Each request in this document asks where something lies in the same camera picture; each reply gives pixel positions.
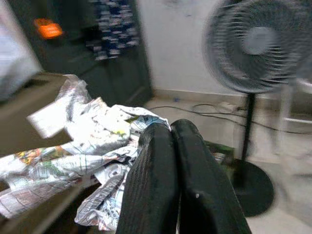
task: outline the hanging cloth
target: hanging cloth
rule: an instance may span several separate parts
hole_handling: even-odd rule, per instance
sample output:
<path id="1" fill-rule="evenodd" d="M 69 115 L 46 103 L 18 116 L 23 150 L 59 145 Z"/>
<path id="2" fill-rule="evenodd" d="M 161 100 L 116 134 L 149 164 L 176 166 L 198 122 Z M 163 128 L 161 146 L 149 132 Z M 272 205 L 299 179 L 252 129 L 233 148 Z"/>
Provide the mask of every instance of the hanging cloth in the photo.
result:
<path id="1" fill-rule="evenodd" d="M 138 45 L 133 14 L 128 0 L 90 0 L 94 5 L 99 32 L 86 46 L 96 60 L 117 58 L 127 47 Z"/>

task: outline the crumpled newspaper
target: crumpled newspaper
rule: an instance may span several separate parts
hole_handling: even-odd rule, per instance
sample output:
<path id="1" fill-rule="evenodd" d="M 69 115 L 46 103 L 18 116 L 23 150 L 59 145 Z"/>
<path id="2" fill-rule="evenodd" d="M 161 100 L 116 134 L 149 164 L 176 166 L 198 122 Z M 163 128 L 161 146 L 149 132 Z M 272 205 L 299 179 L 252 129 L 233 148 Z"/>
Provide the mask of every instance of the crumpled newspaper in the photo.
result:
<path id="1" fill-rule="evenodd" d="M 32 209 L 70 186 L 102 184 L 86 198 L 75 221 L 114 230 L 120 214 L 124 183 L 137 157 L 138 138 L 152 123 L 163 123 L 144 108 L 108 107 L 101 98 L 90 99 L 86 83 L 68 76 L 56 102 L 64 115 L 65 130 L 73 141 L 0 158 L 0 179 L 10 186 L 0 192 L 0 213 L 12 218 Z M 47 117 L 53 122 L 53 116 Z"/>

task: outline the tiled floor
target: tiled floor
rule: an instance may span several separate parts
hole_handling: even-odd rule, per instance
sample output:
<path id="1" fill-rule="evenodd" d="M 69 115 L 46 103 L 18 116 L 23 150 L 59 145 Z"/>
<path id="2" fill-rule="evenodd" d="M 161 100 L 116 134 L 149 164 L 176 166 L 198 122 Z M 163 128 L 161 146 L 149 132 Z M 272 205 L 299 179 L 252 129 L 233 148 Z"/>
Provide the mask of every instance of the tiled floor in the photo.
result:
<path id="1" fill-rule="evenodd" d="M 153 99 L 147 103 L 146 108 L 157 106 L 175 106 L 191 110 L 192 106 L 196 104 L 199 103 L 191 101 L 174 102 L 167 99 Z M 213 107 L 207 106 L 196 110 L 202 112 L 216 112 Z M 189 119 L 198 127 L 205 140 L 225 144 L 235 148 L 238 148 L 241 144 L 243 134 L 242 127 L 239 127 L 229 121 L 211 117 L 202 117 L 193 113 L 172 108 L 160 108 L 152 111 L 161 117 L 167 118 L 169 123 L 172 123 L 180 118 Z M 243 123 L 243 119 L 241 117 L 223 117 L 231 118 L 235 121 Z M 276 127 L 278 125 L 278 113 L 256 110 L 254 114 L 254 121 Z M 289 131 L 312 132 L 312 126 L 296 125 L 293 126 L 292 129 L 289 129 Z M 255 124 L 253 125 L 253 145 L 251 148 L 252 155 L 249 157 L 249 160 L 268 173 L 273 181 L 276 196 L 274 205 L 271 209 L 260 216 L 248 218 L 248 224 L 254 234 L 310 234 L 312 233 L 312 227 L 299 219 L 297 213 L 293 213 L 293 215 L 291 215 L 291 212 L 288 209 L 290 203 L 286 199 L 285 184 L 282 183 L 282 180 L 285 180 L 287 176 L 285 175 L 285 170 L 281 167 L 280 162 L 284 161 L 283 159 L 285 155 L 294 156 L 298 154 L 298 152 L 306 152 L 309 148 L 311 149 L 312 146 L 310 142 L 312 136 L 286 134 L 285 143 L 283 145 L 283 154 L 278 154 L 279 150 L 276 147 L 276 137 L 276 131 L 268 130 Z M 300 185 L 298 185 L 298 183 L 288 183 L 288 188 L 289 189 L 287 191 L 290 192 L 288 193 L 288 198 L 299 198 L 300 201 L 305 200 L 308 201 L 308 205 L 312 205 L 312 199 L 310 198 L 312 194 L 312 181 L 307 180 Z M 312 208 L 307 209 L 306 211 L 303 211 L 301 208 L 299 211 L 307 214 L 305 220 L 308 220 L 307 222 L 309 222 L 309 219 L 312 217 Z M 96 229 L 97 228 L 94 227 L 90 230 L 90 233 L 98 233 Z"/>

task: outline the baseboard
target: baseboard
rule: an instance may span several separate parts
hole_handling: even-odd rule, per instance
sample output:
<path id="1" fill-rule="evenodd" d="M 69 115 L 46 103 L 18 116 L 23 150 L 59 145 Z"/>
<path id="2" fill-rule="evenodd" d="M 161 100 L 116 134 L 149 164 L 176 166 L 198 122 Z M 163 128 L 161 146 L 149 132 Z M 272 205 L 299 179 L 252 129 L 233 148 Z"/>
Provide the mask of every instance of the baseboard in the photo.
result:
<path id="1" fill-rule="evenodd" d="M 161 99 L 180 99 L 188 101 L 199 101 L 217 105 L 220 102 L 227 102 L 237 106 L 244 106 L 246 95 L 243 94 L 215 94 L 197 93 L 181 90 L 154 89 L 154 97 Z M 275 94 L 257 95 L 256 107 L 258 109 L 279 110 L 280 100 Z"/>

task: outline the fan stand pole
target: fan stand pole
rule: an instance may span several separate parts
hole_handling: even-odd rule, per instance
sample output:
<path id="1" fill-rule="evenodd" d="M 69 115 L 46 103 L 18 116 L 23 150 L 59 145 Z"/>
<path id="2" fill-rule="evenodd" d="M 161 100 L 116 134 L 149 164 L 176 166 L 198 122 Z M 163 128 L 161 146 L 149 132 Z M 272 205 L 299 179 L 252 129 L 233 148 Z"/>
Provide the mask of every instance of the fan stand pole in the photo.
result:
<path id="1" fill-rule="evenodd" d="M 232 184 L 246 217 L 267 211 L 274 200 L 274 188 L 270 178 L 259 167 L 246 161 L 255 105 L 255 94 L 248 94 L 247 117 L 241 160 L 237 160 Z"/>

